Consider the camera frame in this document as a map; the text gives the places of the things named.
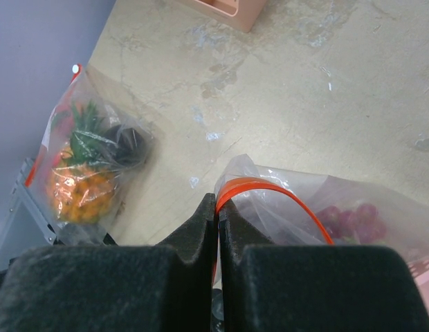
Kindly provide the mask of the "red purple grape bunch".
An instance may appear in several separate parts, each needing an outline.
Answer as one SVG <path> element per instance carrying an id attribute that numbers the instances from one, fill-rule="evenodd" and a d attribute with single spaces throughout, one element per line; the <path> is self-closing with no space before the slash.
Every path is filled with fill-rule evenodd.
<path id="1" fill-rule="evenodd" d="M 377 207 L 362 203 L 350 210 L 330 205 L 316 214 L 335 242 L 362 245 L 385 243 L 387 228 Z"/>

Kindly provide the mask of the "orange toy pineapple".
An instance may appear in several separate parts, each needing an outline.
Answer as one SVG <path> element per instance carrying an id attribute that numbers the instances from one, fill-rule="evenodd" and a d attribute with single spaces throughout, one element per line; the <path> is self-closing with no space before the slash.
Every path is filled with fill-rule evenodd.
<path id="1" fill-rule="evenodd" d="M 96 224 L 110 212 L 116 193 L 116 173 L 104 161 L 98 145 L 104 141 L 97 104 L 71 105 L 75 127 L 70 138 L 71 156 L 52 167 L 46 193 L 56 221 Z"/>

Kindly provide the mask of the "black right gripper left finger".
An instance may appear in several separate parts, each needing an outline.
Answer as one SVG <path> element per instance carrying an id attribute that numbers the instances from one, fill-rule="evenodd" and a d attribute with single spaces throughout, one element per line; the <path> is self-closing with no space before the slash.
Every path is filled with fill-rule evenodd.
<path id="1" fill-rule="evenodd" d="M 0 331 L 209 331 L 215 196 L 154 246 L 30 250 L 0 287 Z"/>

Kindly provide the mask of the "red yellow mango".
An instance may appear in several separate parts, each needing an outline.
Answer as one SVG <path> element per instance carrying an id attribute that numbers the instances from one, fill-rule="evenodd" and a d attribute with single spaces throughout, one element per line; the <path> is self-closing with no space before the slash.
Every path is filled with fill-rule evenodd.
<path id="1" fill-rule="evenodd" d="M 58 167 L 63 160 L 71 156 L 70 138 L 75 127 L 75 120 L 70 103 L 59 104 L 51 121 L 49 151 L 53 155 L 53 167 Z"/>

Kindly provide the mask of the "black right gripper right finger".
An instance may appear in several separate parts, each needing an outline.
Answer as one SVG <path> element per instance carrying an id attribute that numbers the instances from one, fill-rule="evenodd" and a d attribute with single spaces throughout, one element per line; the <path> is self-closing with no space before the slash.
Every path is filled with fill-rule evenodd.
<path id="1" fill-rule="evenodd" d="M 219 213 L 227 331 L 429 331 L 404 260 L 385 246 L 281 246 Z"/>

